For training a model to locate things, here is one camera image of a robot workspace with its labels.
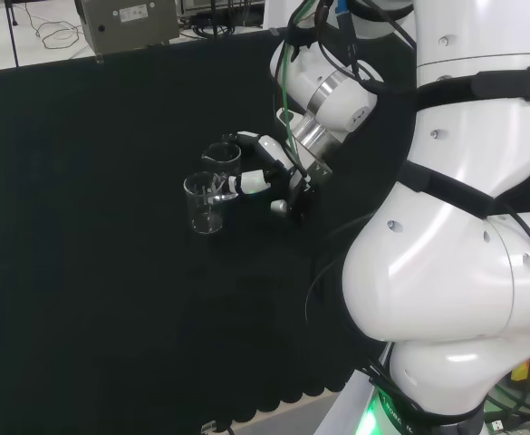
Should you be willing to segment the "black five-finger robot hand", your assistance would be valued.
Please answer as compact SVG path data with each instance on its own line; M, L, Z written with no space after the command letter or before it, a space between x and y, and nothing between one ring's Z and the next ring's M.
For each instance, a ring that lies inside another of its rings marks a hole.
M268 135L239 131L224 135L223 140L241 150L256 152L265 163L261 169L226 175L223 194L227 198L250 197L283 184L286 197L272 201L271 211L296 224L303 222L313 208L319 187L332 175L329 166L303 147L298 149L299 157L293 157L287 145Z

